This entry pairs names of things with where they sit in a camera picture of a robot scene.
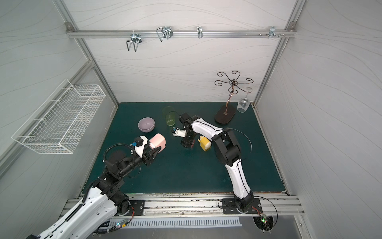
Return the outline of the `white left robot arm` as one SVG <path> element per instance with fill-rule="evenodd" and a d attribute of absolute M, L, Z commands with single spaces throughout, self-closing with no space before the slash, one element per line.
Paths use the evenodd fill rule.
<path fill-rule="evenodd" d="M 124 178 L 136 167 L 144 163 L 150 165 L 166 146 L 164 139 L 152 138 L 136 146 L 126 145 L 130 155 L 123 151 L 114 152 L 104 158 L 102 175 L 84 193 L 69 212 L 39 235 L 29 235 L 30 239 L 85 239 L 100 225 L 114 215 L 126 214 L 130 209 L 129 198 L 120 191 Z"/>

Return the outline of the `copper glass holder stand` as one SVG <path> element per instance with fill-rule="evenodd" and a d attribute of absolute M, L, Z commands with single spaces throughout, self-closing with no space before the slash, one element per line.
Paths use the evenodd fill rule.
<path fill-rule="evenodd" d="M 219 109 L 219 111 L 216 113 L 214 120 L 221 125 L 227 125 L 234 117 L 235 113 L 237 112 L 237 107 L 234 108 L 230 102 L 233 98 L 234 95 L 238 94 L 239 91 L 245 92 L 245 89 L 240 87 L 239 85 L 249 85 L 254 83 L 254 80 L 251 78 L 246 78 L 246 82 L 239 82 L 239 78 L 241 73 L 239 71 L 233 70 L 232 75 L 236 75 L 236 78 L 230 79 L 230 77 L 225 73 L 225 72 L 218 72 L 217 76 L 218 77 L 223 77 L 225 76 L 227 78 L 227 81 L 223 80 L 216 80 L 214 84 L 216 86 L 223 86 L 223 84 L 228 84 L 228 92 L 229 92 L 229 97 L 226 103 Z"/>

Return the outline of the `lilac ceramic bowl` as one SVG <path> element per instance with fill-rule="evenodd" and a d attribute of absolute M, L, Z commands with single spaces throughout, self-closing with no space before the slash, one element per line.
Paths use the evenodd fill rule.
<path fill-rule="evenodd" d="M 142 118 L 138 122 L 138 128 L 141 132 L 151 132 L 155 128 L 155 120 L 150 117 Z"/>

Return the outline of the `clear wine glass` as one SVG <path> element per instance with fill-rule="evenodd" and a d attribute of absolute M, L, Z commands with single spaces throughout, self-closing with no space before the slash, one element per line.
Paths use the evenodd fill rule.
<path fill-rule="evenodd" d="M 250 106 L 249 95 L 253 92 L 251 87 L 247 87 L 245 97 L 241 98 L 237 105 L 237 111 L 239 113 L 245 113 Z"/>

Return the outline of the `aluminium top rail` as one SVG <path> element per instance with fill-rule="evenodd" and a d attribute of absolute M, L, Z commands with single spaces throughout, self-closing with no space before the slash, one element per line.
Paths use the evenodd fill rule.
<path fill-rule="evenodd" d="M 269 29 L 256 30 L 205 30 L 203 29 L 203 38 L 261 38 L 259 34 L 268 33 Z M 67 32 L 69 38 L 124 38 L 129 39 L 130 35 L 135 32 L 141 35 L 142 39 L 156 39 L 158 35 L 156 30 L 79 30 Z M 297 31 L 276 30 L 277 33 L 283 33 L 285 37 L 295 37 Z M 198 39 L 197 29 L 192 30 L 173 30 L 172 38 L 178 39 Z"/>

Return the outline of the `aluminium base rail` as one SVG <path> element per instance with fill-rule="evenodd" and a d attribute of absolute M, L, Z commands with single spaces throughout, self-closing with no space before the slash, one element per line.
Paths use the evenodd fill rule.
<path fill-rule="evenodd" d="M 129 199 L 141 218 L 225 216 L 224 199 L 235 207 L 231 193 L 137 193 Z M 245 216 L 257 216 L 259 211 L 268 216 L 305 215 L 299 198 L 286 192 L 255 194 Z"/>

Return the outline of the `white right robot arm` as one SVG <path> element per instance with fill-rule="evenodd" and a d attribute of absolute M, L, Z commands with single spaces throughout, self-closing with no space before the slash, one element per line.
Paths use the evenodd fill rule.
<path fill-rule="evenodd" d="M 231 129 L 223 129 L 206 122 L 203 118 L 193 117 L 186 113 L 179 116 L 186 131 L 184 141 L 191 143 L 197 134 L 211 141 L 217 159 L 229 174 L 233 186 L 233 195 L 237 211 L 245 214 L 254 201 L 254 195 L 249 187 L 242 168 L 241 146 Z"/>

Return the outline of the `metal hook clip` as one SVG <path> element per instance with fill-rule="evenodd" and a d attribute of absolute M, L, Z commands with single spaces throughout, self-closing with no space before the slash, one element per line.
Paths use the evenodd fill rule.
<path fill-rule="evenodd" d="M 277 33 L 276 32 L 276 29 L 274 26 L 272 26 L 268 33 L 266 34 L 259 34 L 260 37 L 266 37 L 266 38 L 282 38 L 282 37 L 285 37 L 285 35 L 283 33 Z"/>
<path fill-rule="evenodd" d="M 199 39 L 203 38 L 203 28 L 201 26 L 197 27 L 197 35 Z"/>
<path fill-rule="evenodd" d="M 156 28 L 156 33 L 161 42 L 164 39 L 170 39 L 174 35 L 173 30 L 170 26 L 160 26 Z"/>
<path fill-rule="evenodd" d="M 142 37 L 141 35 L 133 32 L 131 35 L 130 35 L 130 40 L 127 40 L 126 41 L 126 47 L 127 47 L 127 50 L 128 51 L 131 51 L 132 49 L 134 50 L 134 52 L 137 52 L 138 50 L 138 47 L 140 45 L 140 43 L 142 42 Z"/>

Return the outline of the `yellow pencil sharpener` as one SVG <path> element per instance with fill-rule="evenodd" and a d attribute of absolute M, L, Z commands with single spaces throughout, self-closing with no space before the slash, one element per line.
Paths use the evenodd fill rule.
<path fill-rule="evenodd" d="M 205 136 L 200 136 L 200 138 L 198 139 L 198 142 L 200 143 L 200 147 L 204 150 L 204 151 L 208 151 L 211 149 L 211 146 L 212 146 L 212 143 L 211 141 L 206 138 Z"/>

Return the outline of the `green glass tumbler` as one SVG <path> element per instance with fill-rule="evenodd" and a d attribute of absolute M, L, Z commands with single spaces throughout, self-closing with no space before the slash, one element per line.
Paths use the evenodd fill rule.
<path fill-rule="evenodd" d="M 174 126 L 176 123 L 176 120 L 178 119 L 177 113 L 175 111 L 174 107 L 167 106 L 163 109 L 163 115 L 165 119 L 165 123 L 168 126 Z"/>

